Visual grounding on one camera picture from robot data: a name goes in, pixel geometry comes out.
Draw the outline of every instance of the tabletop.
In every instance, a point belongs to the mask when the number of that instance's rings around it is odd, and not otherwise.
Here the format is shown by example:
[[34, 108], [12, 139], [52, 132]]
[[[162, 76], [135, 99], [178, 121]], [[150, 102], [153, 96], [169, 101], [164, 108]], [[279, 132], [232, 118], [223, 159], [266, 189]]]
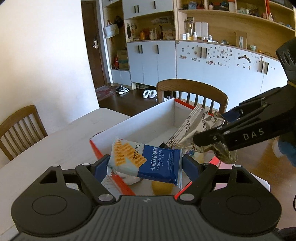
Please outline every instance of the tabletop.
[[14, 226], [10, 215], [13, 201], [35, 179], [54, 164], [74, 169], [81, 163], [94, 163], [96, 157], [89, 139], [128, 118], [113, 110], [97, 109], [45, 137], [1, 168], [0, 240], [1, 234]]

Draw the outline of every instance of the screw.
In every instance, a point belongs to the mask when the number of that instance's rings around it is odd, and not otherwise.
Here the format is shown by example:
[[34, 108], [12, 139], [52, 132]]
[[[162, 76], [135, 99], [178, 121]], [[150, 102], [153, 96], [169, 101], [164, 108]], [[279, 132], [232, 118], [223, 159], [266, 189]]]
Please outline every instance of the screw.
[[192, 201], [194, 199], [194, 196], [190, 193], [184, 193], [180, 196], [180, 199], [183, 201]]
[[102, 202], [109, 202], [113, 199], [113, 196], [111, 194], [101, 194], [99, 196], [99, 200]]

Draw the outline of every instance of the door handle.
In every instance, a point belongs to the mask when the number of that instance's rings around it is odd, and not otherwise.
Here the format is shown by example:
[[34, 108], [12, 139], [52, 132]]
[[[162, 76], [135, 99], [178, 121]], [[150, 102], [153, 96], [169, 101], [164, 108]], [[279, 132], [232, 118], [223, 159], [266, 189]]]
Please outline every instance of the door handle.
[[94, 47], [95, 49], [97, 49], [98, 46], [99, 46], [99, 44], [98, 44], [98, 39], [97, 39], [97, 37], [95, 36], [95, 37], [94, 37], [94, 45], [93, 45], [93, 47]]
[[266, 62], [266, 64], [267, 64], [267, 69], [266, 69], [266, 75], [267, 75], [268, 69], [269, 69], [269, 63]]
[[264, 65], [264, 61], [262, 61], [261, 73], [263, 73], [263, 65]]

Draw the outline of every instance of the blue and white biscuit packet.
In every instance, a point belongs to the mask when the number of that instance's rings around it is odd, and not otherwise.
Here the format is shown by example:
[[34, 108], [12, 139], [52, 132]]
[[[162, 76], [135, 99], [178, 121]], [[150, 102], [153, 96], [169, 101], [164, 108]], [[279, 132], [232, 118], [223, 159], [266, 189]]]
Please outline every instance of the blue and white biscuit packet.
[[131, 176], [181, 185], [182, 150], [115, 138], [107, 166]]

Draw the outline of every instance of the glass jar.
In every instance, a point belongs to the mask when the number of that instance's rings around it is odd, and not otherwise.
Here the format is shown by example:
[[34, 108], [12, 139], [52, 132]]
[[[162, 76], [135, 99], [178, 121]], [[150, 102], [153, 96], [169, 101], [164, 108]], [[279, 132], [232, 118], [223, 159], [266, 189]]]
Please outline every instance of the glass jar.
[[190, 40], [193, 40], [193, 22], [186, 20], [184, 22], [184, 29], [186, 34], [190, 34]]

